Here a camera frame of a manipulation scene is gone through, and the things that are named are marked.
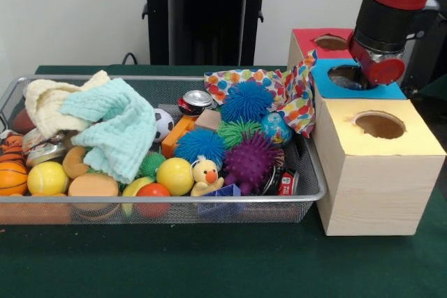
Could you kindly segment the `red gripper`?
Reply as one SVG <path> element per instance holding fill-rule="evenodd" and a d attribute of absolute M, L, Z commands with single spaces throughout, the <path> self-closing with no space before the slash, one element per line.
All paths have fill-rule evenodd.
<path fill-rule="evenodd" d="M 380 50 L 373 42 L 368 46 L 368 38 L 359 31 L 354 31 L 349 36 L 349 52 L 353 59 L 360 65 L 362 74 L 372 85 L 389 85 L 396 82 L 404 74 L 405 64 L 402 60 L 404 49 Z"/>

